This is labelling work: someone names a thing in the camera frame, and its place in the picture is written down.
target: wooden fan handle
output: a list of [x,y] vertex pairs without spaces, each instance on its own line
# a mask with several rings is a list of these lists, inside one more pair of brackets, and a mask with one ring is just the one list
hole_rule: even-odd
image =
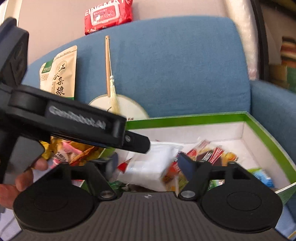
[[106,82],[107,82],[107,95],[110,97],[110,76],[111,76],[111,68],[110,68],[110,58],[109,58],[109,35],[105,37],[105,49],[106,49]]

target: red snack packet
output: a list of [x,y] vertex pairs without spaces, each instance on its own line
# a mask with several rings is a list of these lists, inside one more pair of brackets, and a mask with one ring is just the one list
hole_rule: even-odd
[[128,167],[129,162],[131,161],[131,158],[126,160],[125,162],[118,165],[117,169],[125,173],[126,168]]
[[203,148],[205,148],[209,143],[209,141],[203,140],[198,146],[195,146],[189,152],[187,152],[187,156],[189,156],[191,160],[196,161],[196,157],[199,154],[199,152]]
[[88,9],[84,18],[84,33],[88,35],[103,28],[128,23],[133,20],[133,0],[110,0]]
[[179,174],[180,171],[181,169],[178,166],[178,162],[177,161],[172,162],[168,169],[167,174],[163,177],[163,182],[164,183],[170,182],[175,178],[176,175]]
[[222,166],[222,158],[221,155],[224,152],[222,148],[219,146],[214,148],[213,150],[209,150],[206,152],[203,152],[196,156],[197,161],[208,161],[213,166]]

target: sofa armrest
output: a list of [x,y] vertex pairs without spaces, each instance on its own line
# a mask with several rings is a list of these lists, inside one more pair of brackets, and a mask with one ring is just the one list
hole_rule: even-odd
[[251,114],[296,162],[296,94],[264,81],[251,81]]

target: metal screw head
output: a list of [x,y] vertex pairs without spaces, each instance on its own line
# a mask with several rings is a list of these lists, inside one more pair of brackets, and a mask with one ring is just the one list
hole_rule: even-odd
[[184,198],[191,198],[191,197],[195,196],[195,192],[190,191],[190,190],[186,190],[186,191],[181,192],[181,196]]
[[109,190],[105,190],[100,193],[100,196],[103,198],[111,198],[114,196],[114,193]]
[[131,137],[128,136],[128,135],[125,136],[125,139],[126,139],[127,142],[130,142],[131,141]]

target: open cardboard box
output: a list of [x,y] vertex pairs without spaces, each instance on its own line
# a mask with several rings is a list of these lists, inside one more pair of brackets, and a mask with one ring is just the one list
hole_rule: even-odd
[[[279,143],[247,112],[151,118],[127,122],[127,129],[150,141],[183,143],[183,152],[202,137],[238,156],[245,169],[262,167],[285,204],[296,191],[296,166]],[[116,150],[120,162],[127,151]]]

